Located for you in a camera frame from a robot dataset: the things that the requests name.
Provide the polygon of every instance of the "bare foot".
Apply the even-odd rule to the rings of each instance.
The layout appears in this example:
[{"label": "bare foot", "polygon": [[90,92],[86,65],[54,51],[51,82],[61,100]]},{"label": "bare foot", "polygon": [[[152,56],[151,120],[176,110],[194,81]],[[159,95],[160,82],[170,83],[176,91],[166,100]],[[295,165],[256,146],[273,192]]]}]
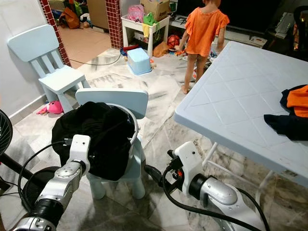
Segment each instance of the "bare foot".
[{"label": "bare foot", "polygon": [[182,89],[182,92],[183,92],[185,95],[189,92],[189,90],[186,89],[184,85],[181,86],[181,89]]}]

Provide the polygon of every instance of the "fan grille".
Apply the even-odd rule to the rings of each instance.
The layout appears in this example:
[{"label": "fan grille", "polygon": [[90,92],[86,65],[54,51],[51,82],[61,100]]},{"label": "fan grille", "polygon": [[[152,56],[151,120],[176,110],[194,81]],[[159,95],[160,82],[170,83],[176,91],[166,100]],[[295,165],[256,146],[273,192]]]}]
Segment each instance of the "fan grille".
[{"label": "fan grille", "polygon": [[0,155],[8,148],[13,136],[10,119],[0,110]]}]

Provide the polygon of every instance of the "child's leg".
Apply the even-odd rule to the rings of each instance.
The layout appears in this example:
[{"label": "child's leg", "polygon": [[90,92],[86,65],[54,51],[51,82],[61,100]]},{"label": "child's leg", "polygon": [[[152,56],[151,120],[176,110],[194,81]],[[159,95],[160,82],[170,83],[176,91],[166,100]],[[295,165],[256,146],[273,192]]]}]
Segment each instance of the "child's leg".
[{"label": "child's leg", "polygon": [[187,63],[187,69],[186,69],[186,75],[185,75],[185,82],[184,82],[184,85],[181,87],[182,92],[184,94],[188,93],[189,83],[193,75],[194,63],[196,62],[197,56],[198,56],[197,54],[188,54],[188,63]]},{"label": "child's leg", "polygon": [[198,55],[197,57],[197,78],[196,78],[197,82],[204,73],[204,66],[205,66],[206,61],[207,61],[207,57]]}]

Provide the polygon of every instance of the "red brick column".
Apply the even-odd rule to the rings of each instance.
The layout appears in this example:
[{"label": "red brick column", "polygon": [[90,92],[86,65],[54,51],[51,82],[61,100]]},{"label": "red brick column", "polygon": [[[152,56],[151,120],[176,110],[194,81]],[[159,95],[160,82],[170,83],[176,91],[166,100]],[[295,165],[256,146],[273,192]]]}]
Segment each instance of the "red brick column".
[{"label": "red brick column", "polygon": [[42,6],[42,9],[43,9],[44,15],[46,17],[47,23],[52,25],[54,31],[56,32],[56,35],[57,35],[57,38],[58,38],[58,41],[59,41],[59,48],[58,48],[58,50],[59,50],[59,53],[60,53],[60,55],[62,57],[62,61],[63,61],[63,63],[65,65],[71,66],[71,63],[70,63],[69,58],[67,56],[67,53],[66,53],[65,47],[63,45],[60,33],[58,31],[58,27],[57,27],[56,22],[55,22],[55,20],[53,18],[53,15],[52,15],[52,12],[51,12],[48,0],[39,0],[39,2],[41,4],[41,6]]},{"label": "red brick column", "polygon": [[123,31],[120,12],[120,0],[106,0],[111,46],[116,49],[123,47]]}]

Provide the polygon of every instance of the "brown bag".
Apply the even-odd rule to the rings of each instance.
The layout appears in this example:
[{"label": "brown bag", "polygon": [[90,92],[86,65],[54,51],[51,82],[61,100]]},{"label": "brown bag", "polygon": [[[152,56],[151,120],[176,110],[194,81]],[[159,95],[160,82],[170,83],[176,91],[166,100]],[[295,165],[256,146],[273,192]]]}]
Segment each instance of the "brown bag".
[{"label": "brown bag", "polygon": [[63,13],[61,14],[59,18],[60,26],[63,27],[63,19],[65,18],[65,21],[70,29],[75,29],[80,27],[79,18],[77,15],[68,7],[65,8]]},{"label": "brown bag", "polygon": [[162,42],[157,47],[155,47],[153,51],[153,56],[156,58],[162,57],[164,54],[167,54],[168,52],[168,45],[166,42]]}]

